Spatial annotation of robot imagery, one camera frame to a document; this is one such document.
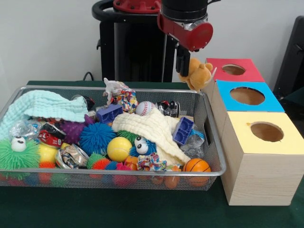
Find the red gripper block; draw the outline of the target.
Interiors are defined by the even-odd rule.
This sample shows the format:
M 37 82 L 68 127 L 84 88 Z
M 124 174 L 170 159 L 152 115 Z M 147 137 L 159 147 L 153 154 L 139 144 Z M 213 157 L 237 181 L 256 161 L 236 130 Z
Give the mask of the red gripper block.
M 201 19 L 192 23 L 176 22 L 166 18 L 161 13 L 157 16 L 159 29 L 166 35 L 170 35 L 181 46 L 176 48 L 176 71 L 181 76 L 188 76 L 190 53 L 204 48 L 211 40 L 213 26 Z

